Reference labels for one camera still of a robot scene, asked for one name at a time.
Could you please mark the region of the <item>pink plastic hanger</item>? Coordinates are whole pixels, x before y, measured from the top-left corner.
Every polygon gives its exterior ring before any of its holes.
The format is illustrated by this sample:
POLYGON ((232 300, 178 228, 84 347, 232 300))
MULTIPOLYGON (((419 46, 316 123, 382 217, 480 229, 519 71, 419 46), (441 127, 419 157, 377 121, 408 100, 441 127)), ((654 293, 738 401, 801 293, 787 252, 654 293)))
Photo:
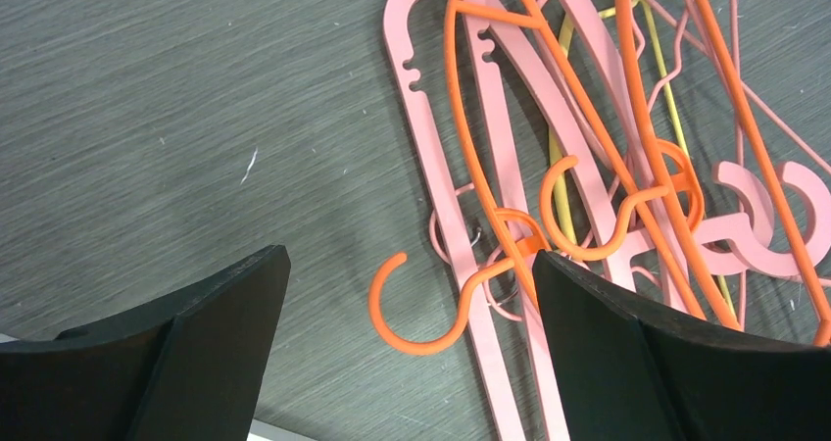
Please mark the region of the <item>pink plastic hanger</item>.
MULTIPOLYGON (((452 346, 468 330, 483 380, 488 403, 496 425, 499 440, 527 440, 521 423, 521 416, 515 399, 508 370, 502 354, 498 335, 493 320, 491 307, 486 298, 483 279, 472 286, 465 286, 477 272, 484 270, 474 259, 472 245, 463 243, 467 240, 466 225, 459 205, 458 196, 464 188, 453 186, 450 170, 435 119, 424 92, 411 88, 419 80, 417 69, 408 69, 405 65, 412 61, 415 48, 410 36, 408 19, 411 10, 419 0, 387 0, 383 13, 383 37, 393 67, 398 87, 403 99, 408 123, 415 141, 422 175, 426 180, 429 198, 433 205, 433 216, 429 231, 436 237, 436 230, 441 232, 444 240, 442 250, 449 263, 460 291, 458 317, 462 323, 453 324, 452 341, 439 349, 417 350, 416 355, 431 355, 452 346)), ((381 285, 392 270, 406 260, 406 254, 398 253, 382 265, 370 285, 369 314, 379 335, 391 346, 386 338, 392 330, 381 318, 381 285)), ((548 354, 548 346, 539 316, 525 297, 520 297, 524 311, 532 313, 530 323, 526 324, 529 355, 534 371, 539 367, 542 378, 537 378, 544 430, 548 440, 570 440, 553 367, 548 354)))

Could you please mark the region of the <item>orange plastic hanger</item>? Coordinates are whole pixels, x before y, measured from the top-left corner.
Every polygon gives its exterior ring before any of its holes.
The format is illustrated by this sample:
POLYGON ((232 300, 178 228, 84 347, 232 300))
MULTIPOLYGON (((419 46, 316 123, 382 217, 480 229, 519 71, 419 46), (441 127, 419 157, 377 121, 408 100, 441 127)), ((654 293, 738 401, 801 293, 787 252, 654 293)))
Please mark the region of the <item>orange plastic hanger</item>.
POLYGON ((458 315, 453 326, 441 337, 426 342, 414 342, 398 336, 384 320, 381 311, 382 288, 389 274, 406 261, 407 255, 404 252, 400 252, 389 258, 372 279, 369 289, 369 316, 379 336, 390 346, 406 354, 427 356, 439 353, 452 346, 464 333, 469 321, 470 304, 477 288, 484 281, 494 278, 503 272, 508 270, 514 271, 523 289, 530 295, 534 295, 536 290, 531 272, 524 261, 525 257, 532 252, 550 250, 552 247, 558 246, 571 257, 581 261, 599 261, 600 259, 606 258, 623 243, 624 235, 627 231, 627 222, 632 215, 641 217, 645 228, 656 245, 659 255, 666 261, 669 273, 676 282, 675 287, 680 295, 681 301, 686 305, 688 311, 697 318, 702 318, 704 315, 690 287, 689 280, 682 275, 679 262, 673 256, 668 241, 660 232, 655 215, 651 212, 647 204, 650 200, 662 198, 669 194, 669 187, 666 185, 656 185, 650 188, 641 188, 637 185, 633 174, 629 171, 628 166, 626 166, 623 157, 611 140, 607 129, 600 121, 596 109, 585 93, 566 55, 556 41, 537 1, 521 1, 523 2, 525 11, 522 14, 518 14, 466 0, 448 0, 444 26, 444 53, 445 69, 448 78, 448 93, 454 121, 465 163, 471 174, 477 195, 488 220, 495 229, 500 244, 504 247, 506 256, 495 264, 475 272, 466 280, 460 292, 458 315), (613 170, 627 192, 627 196, 618 210, 614 233, 604 246, 598 249, 582 249, 576 247, 568 243, 564 235, 557 228, 551 208, 551 190, 556 183, 558 175, 567 169, 577 166, 578 159, 575 156, 563 158, 546 172, 540 191, 540 212, 543 220, 541 223, 537 223, 529 214, 519 210, 498 207, 476 153, 467 117, 464 112, 456 47, 456 17, 459 13, 482 17, 489 21, 530 27, 537 30, 543 36, 549 51, 561 67, 566 82, 575 95, 581 111, 587 116, 592 129, 595 131, 605 153, 610 159, 613 170))
MULTIPOLYGON (((799 275, 804 280, 804 286, 818 314, 819 324, 813 343, 818 347, 827 346, 830 343, 830 305, 810 260, 807 245, 802 239, 781 182, 770 161, 742 87, 742 80, 735 70, 734 62, 719 33, 711 5, 708 0, 694 0, 694 2, 708 34, 713 39, 712 49, 718 65, 723 70, 728 95, 733 101, 740 125, 746 131, 755 155, 758 157, 758 164, 765 185, 782 220, 791 245, 792 260, 799 275)), ((708 264, 699 251, 693 236, 693 229, 683 215, 675 182, 664 162, 663 143, 655 134, 648 103, 642 91, 642 77, 633 36, 630 0, 615 0, 620 43, 612 47, 611 59, 614 65, 622 71, 627 96, 624 101, 624 111, 620 116, 621 123, 629 128, 633 136, 630 144, 636 153, 636 165, 645 167, 651 173, 651 186, 648 189, 639 186, 626 166, 605 125, 599 118, 596 108, 585 92, 567 56, 562 51, 559 41, 542 14, 537 0, 525 0, 525 6, 533 21, 532 28, 540 34, 555 63, 560 68, 569 93, 572 94, 580 112, 600 142, 612 169, 617 173, 628 193, 621 203, 620 222, 616 225, 610 241, 598 249, 583 249, 566 241, 558 228, 550 207, 543 206, 541 213, 546 230, 552 235, 555 242, 573 258, 580 261, 598 261, 606 258, 620 247, 627 231, 629 217, 632 214, 640 215, 650 238, 664 261, 670 275, 670 283, 680 298, 684 310, 699 319, 705 315, 690 286, 688 276, 692 274, 698 279, 702 292, 721 324, 734 330, 740 329, 739 321, 727 307, 712 279, 708 264)))

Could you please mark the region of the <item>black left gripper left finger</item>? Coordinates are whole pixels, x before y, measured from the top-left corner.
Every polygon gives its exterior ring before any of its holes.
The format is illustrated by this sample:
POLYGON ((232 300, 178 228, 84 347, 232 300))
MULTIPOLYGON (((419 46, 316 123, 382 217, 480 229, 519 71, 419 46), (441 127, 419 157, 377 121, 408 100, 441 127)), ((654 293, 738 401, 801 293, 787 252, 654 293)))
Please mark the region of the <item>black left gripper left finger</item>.
POLYGON ((5 440, 244 440, 291 263, 269 245, 51 340, 1 346, 5 440))

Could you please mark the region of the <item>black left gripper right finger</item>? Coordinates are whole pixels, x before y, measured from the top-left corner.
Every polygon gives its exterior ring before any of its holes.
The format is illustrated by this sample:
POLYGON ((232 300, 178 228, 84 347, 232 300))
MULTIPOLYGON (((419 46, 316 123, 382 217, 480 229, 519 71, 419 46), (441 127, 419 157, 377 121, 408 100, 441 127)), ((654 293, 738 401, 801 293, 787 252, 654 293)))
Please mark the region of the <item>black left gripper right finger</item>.
POLYGON ((548 252, 533 268, 574 440, 826 440, 830 352, 678 312, 548 252))

